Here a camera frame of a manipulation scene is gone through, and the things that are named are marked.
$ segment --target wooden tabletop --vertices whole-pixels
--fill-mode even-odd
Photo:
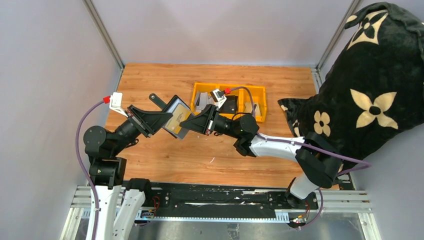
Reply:
[[[144,64],[125,66],[118,92],[122,107],[134,105],[147,111],[160,111],[149,100],[151,93],[164,102],[178,95],[190,104],[196,82],[265,86],[268,111],[259,132],[292,137],[281,98],[307,99],[316,91],[307,67],[271,67],[203,64]],[[124,116],[111,111],[106,128],[114,131]],[[139,137],[139,143],[123,150],[127,159],[125,179],[146,178],[154,182],[215,184],[255,187],[287,187],[302,173],[295,162],[275,157],[244,157],[236,152],[234,138],[206,136],[190,131],[183,140],[160,130],[151,138]]]

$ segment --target gray wall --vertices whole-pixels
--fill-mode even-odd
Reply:
[[[94,0],[123,61],[316,65],[350,1]]]
[[[359,7],[377,1],[365,0]],[[392,0],[424,22],[422,0]],[[350,40],[356,27],[344,32],[327,64],[325,75],[339,53]],[[375,213],[381,237],[384,240],[422,239],[424,208],[424,125],[399,134],[381,149],[368,156],[373,164],[369,169],[353,173],[358,189],[366,190]]]
[[[59,239],[87,182],[78,121],[119,74],[81,0],[0,3],[0,239]],[[96,110],[85,128],[107,113]]]

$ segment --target yellow plastic bin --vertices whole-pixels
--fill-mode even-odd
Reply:
[[[193,96],[191,97],[190,102],[190,109],[193,111],[196,115],[200,112],[195,112],[195,97],[197,92],[212,92],[212,90],[219,89],[221,91],[225,90],[226,88],[235,88],[235,87],[246,87],[250,90],[250,93],[253,97],[253,102],[258,103],[259,110],[261,116],[256,117],[256,122],[263,123],[265,122],[265,116],[267,115],[267,98],[265,93],[265,87],[264,86],[247,86],[247,85],[236,85],[236,84],[219,84],[219,83],[203,83],[203,82],[196,82],[194,83],[194,89],[193,89]],[[235,95],[238,96],[237,105],[238,105],[238,113],[244,113],[245,112],[245,103],[250,103],[249,94],[245,89],[237,89],[235,91],[232,91],[228,96]],[[234,114],[229,113],[221,113],[221,116],[232,118]]]

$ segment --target red connector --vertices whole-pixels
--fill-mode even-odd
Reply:
[[[111,102],[111,96],[105,96],[105,97],[103,97],[103,102],[104,102],[105,104],[110,103],[110,102]]]

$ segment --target pillow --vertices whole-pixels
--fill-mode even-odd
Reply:
[[[424,23],[380,2],[349,17],[344,28],[355,25],[319,93],[278,103],[294,135],[316,132],[342,155],[362,160],[424,123]]]

